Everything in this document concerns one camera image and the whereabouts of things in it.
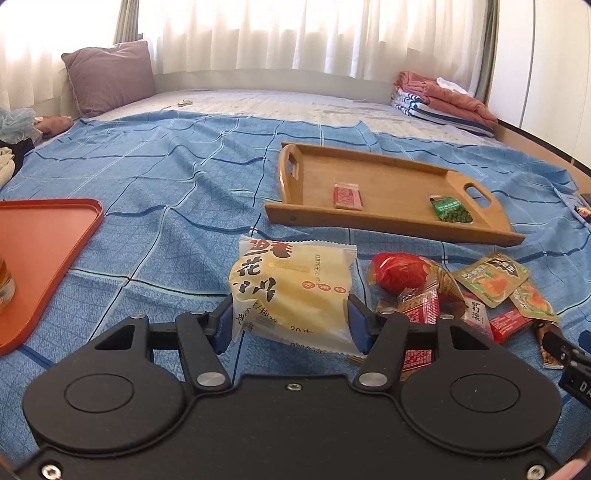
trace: tray handle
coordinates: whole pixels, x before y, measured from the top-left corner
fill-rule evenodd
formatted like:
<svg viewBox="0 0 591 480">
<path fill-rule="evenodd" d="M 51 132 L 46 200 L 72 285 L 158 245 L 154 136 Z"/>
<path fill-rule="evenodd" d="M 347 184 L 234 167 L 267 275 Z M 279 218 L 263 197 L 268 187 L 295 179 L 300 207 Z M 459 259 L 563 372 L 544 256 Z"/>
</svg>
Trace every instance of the tray handle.
<svg viewBox="0 0 591 480">
<path fill-rule="evenodd" d="M 484 213 L 488 217 L 488 220 L 492 220 L 495 223 L 502 222 L 506 223 L 507 225 L 510 225 L 509 219 L 507 218 L 503 206 L 489 189 L 483 187 L 480 183 L 476 181 L 464 181 L 463 184 L 464 185 L 462 186 L 462 195 L 472 207 L 475 207 L 477 211 L 480 210 L 482 213 Z M 478 205 L 478 202 L 474 200 L 466 191 L 466 189 L 470 187 L 474 187 L 476 190 L 478 190 L 482 194 L 482 196 L 490 202 L 490 204 L 487 207 Z"/>
<path fill-rule="evenodd" d="M 283 203 L 304 203 L 304 163 L 297 145 L 287 144 L 279 155 L 279 185 Z"/>
</svg>

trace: purple pillow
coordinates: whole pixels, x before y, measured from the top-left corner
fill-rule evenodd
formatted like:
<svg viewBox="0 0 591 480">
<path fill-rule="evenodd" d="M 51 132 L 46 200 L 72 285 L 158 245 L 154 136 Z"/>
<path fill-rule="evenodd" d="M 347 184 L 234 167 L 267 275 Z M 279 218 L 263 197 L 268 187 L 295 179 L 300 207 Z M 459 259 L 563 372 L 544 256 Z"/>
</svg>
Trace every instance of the purple pillow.
<svg viewBox="0 0 591 480">
<path fill-rule="evenodd" d="M 64 53 L 80 114 L 97 116 L 156 94 L 148 43 L 120 43 Z"/>
</svg>

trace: circular pad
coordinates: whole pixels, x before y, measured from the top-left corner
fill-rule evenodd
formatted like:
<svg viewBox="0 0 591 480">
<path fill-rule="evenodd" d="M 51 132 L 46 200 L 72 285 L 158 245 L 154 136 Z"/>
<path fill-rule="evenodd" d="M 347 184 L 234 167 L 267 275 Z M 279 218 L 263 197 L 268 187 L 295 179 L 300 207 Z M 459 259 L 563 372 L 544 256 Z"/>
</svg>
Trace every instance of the circular pad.
<svg viewBox="0 0 591 480">
<path fill-rule="evenodd" d="M 468 410 L 496 413 L 515 405 L 519 400 L 519 389 L 497 375 L 473 374 L 452 383 L 452 397 Z"/>
<path fill-rule="evenodd" d="M 75 380 L 66 390 L 68 403 L 80 411 L 104 413 L 125 405 L 134 395 L 134 385 L 126 378 L 96 374 Z"/>
</svg>

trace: striped towel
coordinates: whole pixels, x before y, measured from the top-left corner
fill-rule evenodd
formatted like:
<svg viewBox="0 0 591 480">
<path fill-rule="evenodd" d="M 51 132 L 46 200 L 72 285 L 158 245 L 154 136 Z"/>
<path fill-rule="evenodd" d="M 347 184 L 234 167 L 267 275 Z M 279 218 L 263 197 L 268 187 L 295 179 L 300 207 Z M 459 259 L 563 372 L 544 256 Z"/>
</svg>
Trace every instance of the striped towel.
<svg viewBox="0 0 591 480">
<path fill-rule="evenodd" d="M 405 92 L 401 88 L 398 88 L 398 91 L 392 94 L 392 106 L 400 110 L 404 115 L 427 120 L 438 125 L 451 125 L 480 137 L 493 138 L 495 136 L 492 128 L 430 108 L 418 95 Z"/>
</svg>

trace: plastic bag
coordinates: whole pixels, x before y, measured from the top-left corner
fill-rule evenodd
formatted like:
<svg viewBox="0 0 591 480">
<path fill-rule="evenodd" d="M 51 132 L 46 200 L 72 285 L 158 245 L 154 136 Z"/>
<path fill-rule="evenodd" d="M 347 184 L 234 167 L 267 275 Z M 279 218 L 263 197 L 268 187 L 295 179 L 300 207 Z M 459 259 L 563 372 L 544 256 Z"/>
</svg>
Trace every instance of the plastic bag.
<svg viewBox="0 0 591 480">
<path fill-rule="evenodd" d="M 17 108 L 10 111 L 0 108 L 0 140 L 16 144 L 31 138 L 35 143 L 41 136 L 41 132 L 35 129 L 34 123 L 35 110 Z"/>
<path fill-rule="evenodd" d="M 239 248 L 228 278 L 234 341 L 248 329 L 296 347 L 360 355 L 347 313 L 357 247 L 241 236 Z"/>
</svg>

